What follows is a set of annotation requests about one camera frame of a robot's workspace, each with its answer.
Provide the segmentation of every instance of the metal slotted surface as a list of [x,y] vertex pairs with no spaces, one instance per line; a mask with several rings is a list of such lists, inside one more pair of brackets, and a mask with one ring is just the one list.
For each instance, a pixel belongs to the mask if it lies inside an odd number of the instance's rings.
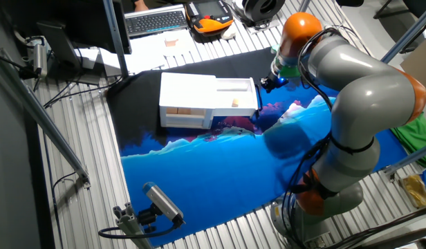
[[[277,15],[281,23],[284,23],[292,13],[297,12],[298,7],[298,0],[287,0]],[[339,14],[335,8],[339,7],[335,7],[331,0],[312,1],[308,12],[331,24],[339,24],[340,21],[337,18]],[[275,45],[281,39],[282,26],[251,35],[238,21],[236,25],[238,33],[234,39],[212,41],[204,37],[203,43],[195,43],[194,49],[189,53],[167,57],[166,65],[162,69],[260,50]],[[342,34],[354,46],[364,51],[362,44],[354,35],[344,31]],[[101,79],[100,84],[107,85],[107,79]],[[45,103],[65,86],[66,83],[43,83],[40,84],[36,95],[41,103]],[[77,93],[94,88],[95,86],[71,83],[68,91]],[[135,248],[130,240],[110,240],[98,236],[98,230],[115,226],[112,208],[117,205],[123,207],[124,203],[129,201],[104,91],[91,91],[74,95],[71,99],[63,99],[54,104],[53,108],[49,108],[48,112],[77,156],[86,165],[91,179],[91,188],[88,190],[81,187],[79,181],[77,185],[75,184],[77,182],[75,175],[57,185],[55,196],[58,200],[59,224],[55,220],[52,193],[48,189],[57,248],[61,248],[58,226],[61,229],[64,248]],[[47,156],[53,183],[58,178],[72,173],[73,170],[48,138],[44,142],[41,129],[39,133],[47,185],[50,185]],[[405,177],[419,170],[418,165],[408,165],[398,170],[398,175]],[[322,237],[327,245],[416,210],[398,184],[382,180],[380,174],[372,174],[360,182],[364,189],[364,202],[361,205],[350,212],[325,221],[331,228],[331,233]],[[286,240],[272,226],[270,206],[264,205],[227,223],[197,232],[159,248],[280,249],[285,248],[286,245]]]

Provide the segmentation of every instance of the white cardboard box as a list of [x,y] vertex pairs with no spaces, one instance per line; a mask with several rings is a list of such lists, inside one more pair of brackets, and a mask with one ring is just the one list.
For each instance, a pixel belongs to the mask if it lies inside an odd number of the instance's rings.
[[252,78],[163,73],[159,111],[162,127],[210,129],[215,116],[252,116],[258,109]]

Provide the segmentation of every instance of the computer monitor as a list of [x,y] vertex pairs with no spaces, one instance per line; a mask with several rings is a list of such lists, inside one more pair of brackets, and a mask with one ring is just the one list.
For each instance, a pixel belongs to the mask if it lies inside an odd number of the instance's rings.
[[[103,0],[0,0],[0,5],[21,35],[47,39],[63,71],[82,69],[74,48],[97,46],[115,53]],[[113,7],[124,53],[130,54],[121,0],[113,0]]]

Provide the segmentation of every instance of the wire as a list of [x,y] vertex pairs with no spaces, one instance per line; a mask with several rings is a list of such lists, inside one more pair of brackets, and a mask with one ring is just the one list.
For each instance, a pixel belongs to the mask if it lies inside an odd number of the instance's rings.
[[69,177],[69,176],[72,176],[72,175],[74,175],[75,173],[76,173],[76,172],[73,172],[73,173],[70,173],[70,174],[68,174],[68,175],[65,175],[65,176],[63,176],[63,177],[59,178],[59,179],[58,179],[58,181],[56,181],[56,182],[55,182],[55,184],[53,184],[52,191],[55,189],[56,185],[57,185],[60,181],[62,181],[62,179],[66,178],[66,177]]
[[[42,135],[44,137],[44,149],[46,150],[48,175],[50,177],[50,187],[53,190],[53,185],[52,185],[52,178],[53,178],[52,177],[52,168],[50,166],[50,156],[48,155],[46,133],[43,131]],[[58,229],[59,242],[61,243],[61,248],[64,249],[64,245],[62,244],[61,226],[59,225],[59,215],[58,215],[58,208],[57,208],[57,204],[56,204],[55,191],[52,191],[52,200],[53,200],[53,211],[55,212],[56,226],[57,226],[57,229]]]
[[[336,29],[336,28],[327,28],[321,32],[318,32],[317,34],[315,34],[313,37],[311,37],[305,44],[304,46],[299,50],[298,53],[298,60],[297,60],[297,64],[298,64],[298,70],[299,70],[299,74],[301,75],[301,79],[302,79],[302,86],[305,89],[308,88],[313,88],[315,91],[317,91],[317,93],[322,97],[322,99],[324,99],[326,105],[328,106],[328,108],[331,109],[333,108],[333,103],[331,103],[330,99],[328,98],[327,94],[325,94],[315,83],[314,81],[311,79],[310,73],[306,70],[306,67],[304,66],[303,60],[305,55],[308,53],[308,51],[310,50],[310,48],[314,47],[314,45],[316,45],[319,40],[321,39],[321,37],[327,33],[330,33],[331,35],[334,34],[338,34],[340,35],[340,32]],[[282,205],[281,205],[281,218],[282,221],[284,223],[284,227],[287,231],[287,235],[302,249],[306,249],[306,246],[304,245],[304,243],[301,241],[301,239],[299,238],[299,236],[297,235],[297,231],[296,231],[296,226],[295,226],[295,220],[294,220],[294,204],[295,201],[293,201],[293,193],[291,193],[291,187],[293,185],[296,185],[298,182],[298,178],[299,178],[299,173],[301,172],[302,169],[302,165],[305,163],[306,160],[312,159],[313,157],[315,157],[315,160],[319,159],[320,155],[321,155],[321,151],[323,150],[323,148],[325,148],[325,146],[328,144],[330,140],[330,133],[328,133],[323,139],[317,141],[301,158],[301,161],[299,163],[299,165],[297,166],[295,172],[293,173],[290,181],[288,182],[288,187],[286,189],[286,193],[284,195],[284,198],[282,200]],[[288,226],[286,225],[285,222],[285,218],[284,218],[284,208],[285,208],[285,202],[287,200],[287,217],[288,220],[290,222],[290,231],[288,229]]]
[[307,89],[305,87],[305,84],[304,84],[304,82],[305,82],[311,88],[315,89],[315,91],[317,91],[317,93],[319,93],[319,95],[322,96],[322,98],[324,99],[325,103],[327,104],[328,108],[331,111],[331,109],[333,108],[333,104],[331,103],[327,94],[325,94],[311,79],[310,73],[306,70],[304,63],[303,63],[304,57],[308,53],[308,50],[310,48],[312,48],[314,45],[316,45],[319,42],[320,38],[327,33],[330,33],[331,35],[338,34],[338,35],[342,36],[336,28],[327,28],[327,29],[324,29],[323,31],[320,31],[317,34],[313,35],[305,43],[305,45],[299,50],[299,55],[298,55],[298,59],[297,59],[297,64],[298,64],[297,68],[299,70],[299,74],[301,75],[302,86],[304,86],[304,88]]
[[21,66],[21,65],[19,65],[19,64],[17,64],[17,63],[14,63],[14,62],[12,62],[12,61],[10,61],[10,60],[8,60],[8,59],[4,58],[4,57],[1,57],[1,56],[0,56],[0,60],[2,60],[2,61],[4,61],[4,62],[7,62],[7,63],[9,63],[9,64],[12,64],[13,66],[16,66],[17,68],[19,68],[19,69],[21,69],[21,70],[24,70],[24,71],[27,71],[27,72],[30,72],[30,73],[34,73],[34,71],[32,71],[32,70],[30,70],[30,69],[28,69],[28,68],[26,68],[26,67],[24,67],[24,66]]
[[107,85],[107,86],[100,86],[100,87],[98,87],[98,88],[95,88],[95,89],[89,89],[89,90],[85,90],[85,91],[80,91],[80,92],[77,92],[77,93],[71,93],[71,94],[68,94],[68,95],[63,95],[63,96],[61,96],[61,97],[59,97],[59,98],[56,98],[61,92],[59,92],[52,100],[50,100],[49,102],[47,102],[45,105],[44,105],[44,108],[48,108],[48,107],[51,107],[54,103],[56,103],[56,102],[58,102],[59,100],[61,100],[61,99],[63,99],[63,98],[67,98],[67,97],[71,97],[71,96],[74,96],[74,95],[78,95],[78,94],[82,94],[82,93],[88,93],[88,92],[91,92],[91,91],[96,91],[96,90],[101,90],[101,89],[106,89],[106,88],[110,88],[110,87],[112,87],[113,85],[115,85],[115,84],[117,84],[117,83],[119,83],[120,81],[121,81],[121,79],[122,78],[120,78],[120,79],[118,79],[118,80],[116,80],[114,83],[111,83],[111,84],[109,84],[109,85]]
[[26,47],[27,48],[31,48],[31,49],[33,49],[33,48],[35,48],[35,46],[29,46],[29,45],[27,45],[29,42],[31,42],[31,41],[34,41],[34,40],[36,40],[36,39],[39,39],[39,40],[41,40],[41,45],[42,46],[45,46],[46,44],[44,43],[44,38],[43,37],[30,37],[30,38],[27,38],[26,40],[25,40],[25,43],[26,43]]
[[362,40],[360,39],[360,37],[356,34],[356,32],[353,29],[351,29],[349,27],[346,27],[346,26],[340,26],[339,28],[345,29],[345,30],[349,31],[350,33],[352,33],[356,37],[356,39],[359,40],[359,42],[362,45],[362,47],[364,47],[365,52],[367,52],[367,54],[371,56],[371,54],[368,51],[367,47],[364,45],[364,43],[362,42]]
[[80,57],[81,57],[81,70],[82,70],[82,69],[84,69],[84,59],[82,58],[82,54],[81,54],[80,48],[76,48],[76,49],[80,53]]
[[337,13],[339,14],[340,18],[342,19],[341,21],[339,21],[339,18],[336,17],[337,21],[339,22],[339,25],[337,25],[337,26],[342,26],[346,23],[345,16],[341,11],[341,7],[339,7],[339,5],[336,3],[336,0],[333,0],[333,5],[335,6],[335,9],[336,9]]
[[[48,52],[47,62],[50,59],[50,56],[52,55],[52,53],[53,53],[53,51],[51,51],[51,50]],[[38,79],[36,80],[35,86],[33,87],[33,93],[38,89],[38,84],[39,84],[40,79],[41,79],[41,77],[38,77]]]
[[57,94],[57,95],[55,95],[55,97],[53,97],[53,98],[51,98],[49,101],[47,101],[47,103],[46,104],[44,104],[44,108],[47,108],[47,107],[50,107],[50,103],[52,102],[52,101],[54,101],[55,100],[55,98],[57,98],[59,95],[61,95],[61,93],[62,92],[64,92],[69,86],[70,86],[70,84],[71,83],[68,83],[67,82],[67,86],[66,87],[64,87],[61,91],[59,91],[59,93]]
[[116,231],[116,230],[121,230],[121,229],[120,228],[105,228],[105,229],[98,231],[98,234],[101,237],[108,238],[108,239],[146,239],[146,238],[153,238],[153,237],[158,237],[158,236],[163,236],[163,235],[169,234],[171,231],[175,230],[176,228],[178,228],[178,226],[174,223],[173,226],[170,229],[163,231],[163,232],[155,232],[155,233],[152,233],[152,234],[137,234],[137,235],[107,234],[105,232]]

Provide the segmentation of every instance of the wooden block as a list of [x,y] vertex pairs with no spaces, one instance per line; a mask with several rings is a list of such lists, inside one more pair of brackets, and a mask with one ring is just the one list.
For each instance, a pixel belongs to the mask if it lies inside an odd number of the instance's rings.
[[238,107],[239,106],[239,100],[233,99],[232,107]]
[[190,108],[178,108],[178,114],[190,115],[192,110]]
[[178,109],[176,107],[167,107],[167,114],[178,114]]
[[178,40],[179,40],[179,39],[169,40],[169,41],[165,40],[165,46],[167,46],[167,47],[169,47],[169,46],[176,46],[176,42],[177,42]]

